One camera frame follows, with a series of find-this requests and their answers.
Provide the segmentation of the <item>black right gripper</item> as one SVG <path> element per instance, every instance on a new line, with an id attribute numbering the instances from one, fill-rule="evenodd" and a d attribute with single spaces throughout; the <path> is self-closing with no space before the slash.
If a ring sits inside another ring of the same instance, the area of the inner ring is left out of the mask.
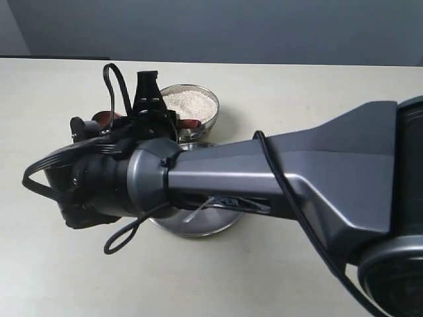
<path id="1" fill-rule="evenodd" d="M 167 110 L 159 87 L 157 85 L 158 71 L 139 71 L 135 90 L 133 113 L 135 115 L 122 116 L 114 112 L 114 119 L 108 143 L 117 145 L 118 142 L 130 139 L 135 142 L 150 139 L 165 138 L 179 143 L 176 113 Z M 144 110 L 147 102 L 152 110 Z"/>

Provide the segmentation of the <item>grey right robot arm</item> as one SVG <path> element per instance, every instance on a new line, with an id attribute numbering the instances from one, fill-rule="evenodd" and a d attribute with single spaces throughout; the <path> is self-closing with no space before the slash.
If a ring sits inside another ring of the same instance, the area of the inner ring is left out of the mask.
<path id="1" fill-rule="evenodd" d="M 213 205 L 294 219 L 376 316 L 422 315 L 422 98 L 369 102 L 318 127 L 187 151 L 156 71 L 126 114 L 71 120 L 44 172 L 67 226 Z"/>

